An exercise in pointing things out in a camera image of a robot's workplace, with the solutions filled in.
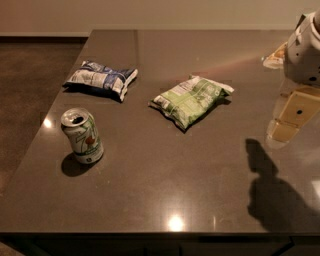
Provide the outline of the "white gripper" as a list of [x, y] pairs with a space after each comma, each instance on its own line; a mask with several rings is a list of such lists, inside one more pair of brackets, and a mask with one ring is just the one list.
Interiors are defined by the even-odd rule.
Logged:
[[[320, 11], [302, 15], [288, 42], [266, 57], [263, 66], [284, 66], [290, 80], [320, 86]], [[267, 129], [270, 144], [287, 144], [320, 111], [320, 89], [312, 86], [281, 95]]]

